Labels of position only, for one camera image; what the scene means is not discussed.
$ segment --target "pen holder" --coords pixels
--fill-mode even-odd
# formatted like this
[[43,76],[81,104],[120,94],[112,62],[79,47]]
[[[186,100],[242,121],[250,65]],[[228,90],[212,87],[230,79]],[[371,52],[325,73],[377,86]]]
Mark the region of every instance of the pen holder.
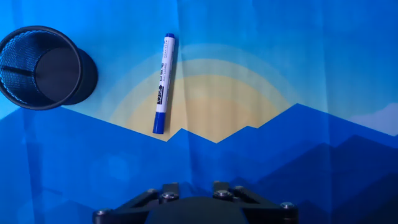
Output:
[[0,42],[0,91],[23,108],[77,104],[92,94],[97,80],[91,57],[55,29],[23,27]]

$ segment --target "screw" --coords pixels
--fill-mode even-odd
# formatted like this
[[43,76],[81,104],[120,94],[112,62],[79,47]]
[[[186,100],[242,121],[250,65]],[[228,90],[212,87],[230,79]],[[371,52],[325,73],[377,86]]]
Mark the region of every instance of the screw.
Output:
[[295,207],[295,205],[292,202],[284,202],[280,206],[284,209],[291,209]]
[[107,214],[110,211],[111,211],[111,209],[104,208],[104,209],[98,210],[96,213],[97,213],[97,215],[105,215],[105,214]]
[[219,197],[227,197],[231,195],[231,193],[227,190],[217,190],[214,194]]
[[168,200],[173,199],[175,197],[176,197],[176,194],[174,192],[165,192],[162,194],[162,198],[168,199]]

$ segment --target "whiteboard marker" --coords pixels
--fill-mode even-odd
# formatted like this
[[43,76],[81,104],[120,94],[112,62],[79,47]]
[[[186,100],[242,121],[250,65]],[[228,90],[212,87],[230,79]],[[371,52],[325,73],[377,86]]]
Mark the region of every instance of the whiteboard marker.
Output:
[[163,134],[169,97],[170,74],[172,73],[174,35],[166,34],[163,45],[162,68],[160,69],[159,92],[157,94],[156,115],[153,133]]

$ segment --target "white cloud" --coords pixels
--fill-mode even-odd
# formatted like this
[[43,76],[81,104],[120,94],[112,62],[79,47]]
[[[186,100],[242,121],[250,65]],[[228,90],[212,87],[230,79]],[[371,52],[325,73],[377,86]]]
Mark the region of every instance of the white cloud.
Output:
[[353,116],[349,120],[365,127],[396,136],[398,135],[398,103],[391,103],[373,114]]

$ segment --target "sun graphic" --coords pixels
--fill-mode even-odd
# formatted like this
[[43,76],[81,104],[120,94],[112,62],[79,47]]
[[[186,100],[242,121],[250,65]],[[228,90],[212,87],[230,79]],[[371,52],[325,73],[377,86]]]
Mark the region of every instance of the sun graphic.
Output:
[[290,106],[267,80],[235,63],[188,60],[175,71],[163,135],[152,134],[158,72],[124,97],[109,122],[163,141],[186,129],[220,142],[246,126],[258,128]]

